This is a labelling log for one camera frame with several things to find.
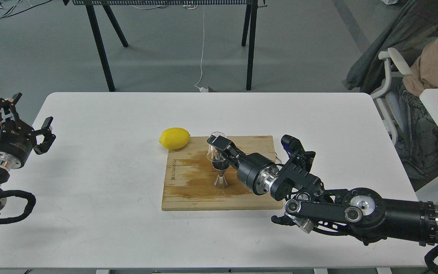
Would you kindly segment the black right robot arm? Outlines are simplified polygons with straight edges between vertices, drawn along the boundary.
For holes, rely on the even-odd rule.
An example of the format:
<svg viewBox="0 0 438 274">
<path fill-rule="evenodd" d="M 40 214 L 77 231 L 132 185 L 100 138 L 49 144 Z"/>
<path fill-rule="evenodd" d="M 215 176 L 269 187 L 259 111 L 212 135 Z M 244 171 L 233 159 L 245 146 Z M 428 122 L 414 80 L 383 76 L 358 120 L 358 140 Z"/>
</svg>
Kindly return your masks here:
<svg viewBox="0 0 438 274">
<path fill-rule="evenodd" d="M 369 95 L 54 92 L 0 268 L 419 266 L 422 204 Z"/>
</svg>

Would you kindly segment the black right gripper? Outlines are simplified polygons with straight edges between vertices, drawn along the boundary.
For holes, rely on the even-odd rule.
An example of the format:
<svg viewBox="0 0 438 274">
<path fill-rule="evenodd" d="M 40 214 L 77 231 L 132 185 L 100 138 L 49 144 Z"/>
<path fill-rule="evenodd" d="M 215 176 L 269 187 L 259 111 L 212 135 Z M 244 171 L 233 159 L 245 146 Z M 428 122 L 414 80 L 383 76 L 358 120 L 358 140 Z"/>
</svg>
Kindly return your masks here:
<svg viewBox="0 0 438 274">
<path fill-rule="evenodd" d="M 16 111 L 16 104 L 22 94 L 18 92 L 11 98 L 0 98 L 0 168 L 19 169 L 24 166 L 31 151 L 37 155 L 45 154 L 56 140 L 52 133 L 53 117 L 49 116 L 39 130 L 22 130 L 22 121 Z M 37 136 L 43 136 L 38 143 Z"/>
</svg>

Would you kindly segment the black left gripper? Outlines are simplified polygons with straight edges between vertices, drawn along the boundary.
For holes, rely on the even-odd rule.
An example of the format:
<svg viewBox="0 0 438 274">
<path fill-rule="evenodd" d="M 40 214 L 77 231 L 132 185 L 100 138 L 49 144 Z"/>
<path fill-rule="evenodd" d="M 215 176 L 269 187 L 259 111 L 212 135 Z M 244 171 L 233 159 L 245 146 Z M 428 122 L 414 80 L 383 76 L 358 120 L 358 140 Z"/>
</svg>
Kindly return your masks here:
<svg viewBox="0 0 438 274">
<path fill-rule="evenodd" d="M 237 170 L 238 180 L 256 195 L 268 192 L 269 186 L 265 181 L 278 177 L 279 169 L 273 161 L 259 153 L 245 155 L 226 137 L 209 137 L 207 143 L 220 151 L 214 156 L 213 167 L 216 170 L 226 170 L 231 166 L 226 158 L 236 158 L 232 168 Z"/>
</svg>

